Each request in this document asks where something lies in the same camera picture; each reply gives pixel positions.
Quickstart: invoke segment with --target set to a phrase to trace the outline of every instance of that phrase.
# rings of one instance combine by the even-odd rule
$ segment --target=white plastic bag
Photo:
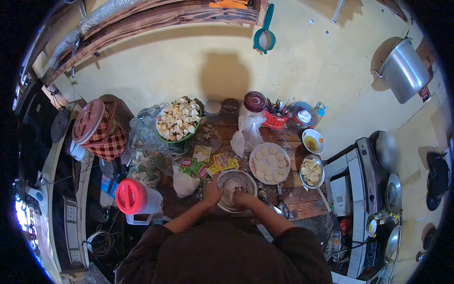
[[[179,198],[185,198],[194,193],[200,183],[199,178],[185,174],[177,165],[173,166],[173,189]]]
[[[238,116],[238,129],[230,141],[232,150],[240,157],[244,152],[251,152],[255,146],[263,143],[260,135],[260,126],[266,121],[265,111],[251,112],[244,105],[240,107]]]

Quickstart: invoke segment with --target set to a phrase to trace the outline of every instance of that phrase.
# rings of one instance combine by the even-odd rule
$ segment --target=large aluminum pot
[[[401,41],[388,55],[380,72],[401,105],[429,82],[429,73],[408,39]]]

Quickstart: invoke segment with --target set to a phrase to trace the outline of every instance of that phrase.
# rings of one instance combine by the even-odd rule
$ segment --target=seasoning packet
[[[205,179],[208,176],[207,165],[204,162],[197,162],[197,160],[192,160],[191,171],[196,173],[202,179]]]
[[[181,164],[180,168],[182,168],[182,170],[185,174],[191,175],[191,172],[192,172],[191,165],[192,165],[192,159],[183,158],[183,163]]]
[[[213,149],[213,147],[210,147],[210,146],[202,146],[202,145],[196,145],[196,147],[194,148],[194,154],[192,155],[192,159],[196,160],[198,162],[198,156],[200,156],[200,152],[204,155],[204,156],[207,156],[208,158],[206,158],[205,160],[201,161],[201,162],[204,162],[204,163],[208,163],[210,161],[210,156],[211,156],[211,150]]]
[[[234,169],[240,169],[240,164],[236,158],[230,159],[230,163],[233,165]]]
[[[230,157],[227,154],[217,154],[213,156],[214,164],[217,167],[217,171],[233,168]]]
[[[217,173],[217,167],[215,164],[213,164],[211,167],[207,169],[207,173],[213,177]]]

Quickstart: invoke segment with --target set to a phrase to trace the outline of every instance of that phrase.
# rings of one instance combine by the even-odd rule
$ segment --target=wooden table
[[[197,144],[197,139],[199,139],[199,142],[203,141],[203,135],[205,134],[204,127],[208,122],[213,125],[212,129],[217,132],[217,137],[219,140],[219,148],[216,151],[213,151],[211,155],[213,156],[214,154],[225,153],[229,155],[230,158],[236,158],[240,165],[240,170],[249,173],[253,177],[251,170],[249,169],[250,153],[245,153],[243,158],[240,158],[239,156],[235,155],[230,146],[230,139],[232,138],[233,134],[238,131],[237,125],[226,125],[226,123],[223,123],[222,121],[215,120],[207,121],[207,119],[204,118],[202,125],[199,127],[196,135],[193,138],[193,141],[191,141],[191,147],[188,153],[186,153],[184,157],[192,158],[192,155],[194,153],[194,146]],[[296,133],[292,133],[289,129],[282,129],[278,131],[268,127],[261,127],[260,133],[264,142],[271,142],[280,145],[285,149],[290,157],[291,172],[289,173],[287,179],[282,182],[283,202],[288,206],[290,219],[298,220],[327,214],[328,211],[323,201],[321,200],[318,191],[316,189],[309,189],[308,191],[306,191],[306,189],[302,186],[299,176],[299,167],[304,157],[310,154],[310,152],[302,144],[300,136]],[[212,156],[210,157],[209,163],[207,163],[208,167],[213,165]],[[199,187],[192,195],[181,199],[177,197],[175,191],[173,190],[172,178],[169,178],[167,176],[163,177],[161,185],[158,187],[158,191],[164,198],[164,213],[170,218],[176,218],[184,213],[194,204],[202,200],[203,189],[210,181],[211,178],[209,176],[207,179],[201,180]],[[255,181],[257,183],[258,190],[264,190],[267,194],[268,200],[272,204],[277,205],[277,185],[263,184],[257,179],[255,179]],[[326,188],[324,185],[321,187],[321,189],[326,195]],[[248,210],[239,214],[231,214],[215,206],[212,208],[211,213],[232,217],[247,217],[250,218],[253,223],[257,223],[257,220],[253,218],[252,213]]]

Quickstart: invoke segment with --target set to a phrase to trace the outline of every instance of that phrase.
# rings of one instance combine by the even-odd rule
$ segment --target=electrical wire
[[[361,244],[359,244],[357,246],[354,246],[352,248],[349,248],[349,249],[343,249],[343,250],[340,250],[340,251],[336,251],[335,253],[332,253],[332,254],[328,255],[326,257],[326,260],[330,259],[331,256],[334,256],[336,254],[340,254],[340,253],[343,253],[343,252],[346,252],[346,251],[349,251],[349,250],[352,250],[352,249],[356,249],[358,247],[361,247],[361,246],[365,245],[366,243],[368,243],[368,241],[362,242]]]
[[[109,231],[101,230],[102,224],[99,224],[96,227],[96,232],[87,239],[87,248],[94,256],[105,256],[114,246],[116,241],[115,235],[119,234],[120,232],[111,233],[110,230],[112,230],[118,213],[120,213],[120,210],[118,210],[115,217],[113,218]]]

